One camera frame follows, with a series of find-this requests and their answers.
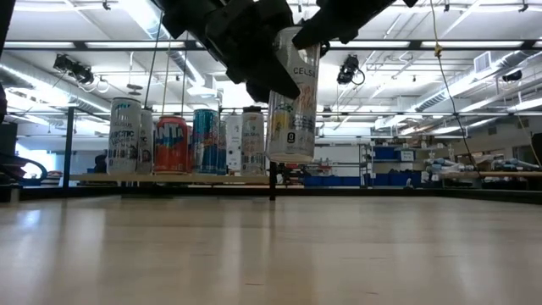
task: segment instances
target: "celsius can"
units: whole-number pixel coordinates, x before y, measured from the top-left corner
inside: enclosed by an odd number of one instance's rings
[[[300,29],[286,28],[275,39],[277,58],[301,91],[296,100],[273,91],[269,96],[267,155],[279,163],[306,164],[314,156],[320,46],[298,51],[292,38]]]
[[[234,171],[241,171],[241,123],[242,118],[238,114],[232,114],[226,119],[226,161],[228,169]]]
[[[241,126],[241,175],[265,175],[263,114],[259,107],[243,108]]]
[[[154,171],[157,173],[186,173],[188,126],[176,116],[160,117],[156,125]]]
[[[149,175],[152,173],[153,145],[154,123],[152,122],[152,110],[144,108],[141,111],[141,127],[139,129],[137,174]]]
[[[192,133],[194,174],[217,174],[218,121],[217,111],[198,109],[194,112],[194,131]]]
[[[108,173],[135,174],[141,104],[133,98],[116,97],[111,103]]]
[[[221,120],[218,128],[218,160],[217,175],[227,175],[228,166],[226,164],[226,122]]]
[[[188,126],[188,154],[186,155],[186,173],[192,173],[192,167],[194,166],[194,141],[192,140],[192,126]]]

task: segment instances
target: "ceiling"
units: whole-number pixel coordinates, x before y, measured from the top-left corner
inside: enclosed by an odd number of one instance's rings
[[[141,0],[130,3],[136,5]],[[148,41],[149,36],[128,14],[122,3],[108,1],[112,10],[106,11],[102,1],[96,0],[18,0],[8,33],[10,41]],[[302,0],[301,13],[297,0],[288,1],[295,19],[310,16],[318,9],[315,0]],[[542,0],[529,0],[529,9],[518,12],[522,1],[518,0],[450,0],[451,10],[444,11],[444,1],[435,0],[435,19],[440,39],[477,40],[527,40],[540,39],[539,26],[542,17]],[[357,39],[433,39],[433,19],[429,0],[420,0],[414,8],[397,1],[382,14],[375,17],[361,30]],[[7,51],[8,56],[21,59],[47,73],[62,76],[53,69],[59,52],[53,51]],[[70,58],[92,67],[95,75],[107,80],[107,92],[97,90],[91,94],[106,101],[114,97],[128,97],[128,83],[143,86],[147,91],[148,71],[152,66],[153,52],[134,53],[133,73],[129,80],[130,53],[128,52],[62,52]],[[444,51],[443,70],[447,78],[453,78],[473,67],[473,60],[483,51]],[[338,86],[336,77],[339,67],[348,54],[356,54],[363,63],[366,81],[362,86]],[[224,89],[223,107],[241,108],[252,104],[244,85],[235,85],[225,77],[225,68],[204,51],[187,53],[187,59],[201,75],[213,75],[216,87]],[[538,78],[538,62],[525,69],[525,77]],[[156,54],[148,101],[150,104],[202,105],[200,97],[191,97],[184,91],[182,72],[169,61],[164,52]],[[63,80],[77,85],[69,77]],[[332,51],[320,61],[318,76],[318,105],[333,106],[337,111],[394,111],[405,110],[417,98],[442,86],[439,62],[433,52],[415,51]],[[500,83],[500,90],[518,86],[517,83]],[[457,97],[475,103],[497,94],[495,80],[481,81],[477,86]],[[138,97],[145,101],[145,94]],[[204,102],[214,107],[214,101]]]

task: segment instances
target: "air vent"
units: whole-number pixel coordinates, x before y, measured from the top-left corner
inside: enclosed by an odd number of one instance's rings
[[[496,135],[496,134],[497,134],[497,126],[493,126],[493,127],[488,128],[488,135],[489,136]]]
[[[522,119],[522,122],[521,123],[517,122],[516,126],[517,126],[518,129],[522,129],[523,127],[527,128],[528,127],[528,119]]]
[[[474,59],[474,72],[481,73],[491,68],[491,53],[486,52]]]

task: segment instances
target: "floor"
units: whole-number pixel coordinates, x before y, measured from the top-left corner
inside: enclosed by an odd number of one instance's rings
[[[542,207],[435,197],[0,206],[0,304],[539,304]]]

